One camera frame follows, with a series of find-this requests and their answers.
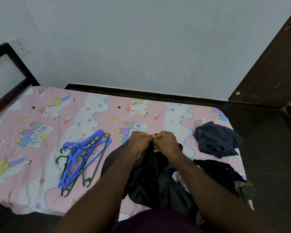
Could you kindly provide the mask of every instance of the bed sheet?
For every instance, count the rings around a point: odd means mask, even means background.
[[[209,121],[232,128],[225,115],[212,107],[30,87],[0,113],[0,203],[17,214],[37,211],[64,215],[88,188],[82,186],[79,177],[70,194],[60,196],[57,185],[65,160],[59,164],[55,160],[65,142],[82,141],[98,129],[110,133],[113,141],[91,186],[98,181],[108,154],[136,130],[173,132],[187,157],[217,159],[199,152],[192,135],[196,127]],[[220,161],[229,163],[246,179],[240,155]],[[92,176],[97,162],[86,169],[85,178]],[[126,197],[120,219],[146,209]]]

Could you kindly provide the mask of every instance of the wooden bed frame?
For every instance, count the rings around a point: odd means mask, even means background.
[[[0,111],[8,106],[15,98],[17,98],[28,86],[40,86],[38,81],[22,62],[9,43],[3,43],[0,45],[0,57],[5,54],[7,54],[7,56],[13,61],[13,63],[26,78],[0,99]]]

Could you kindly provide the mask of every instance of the brown wooden door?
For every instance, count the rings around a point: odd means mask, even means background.
[[[229,101],[285,107],[291,102],[291,17]]]

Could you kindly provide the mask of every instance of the purple star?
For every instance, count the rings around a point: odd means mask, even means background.
[[[41,203],[39,202],[39,203],[36,203],[35,204],[35,207],[37,208],[37,209],[40,209],[41,208]]]

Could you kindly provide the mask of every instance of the wall socket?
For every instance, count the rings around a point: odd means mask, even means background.
[[[24,57],[29,53],[29,50],[24,46],[19,38],[12,40],[10,42],[10,45],[20,58]]]

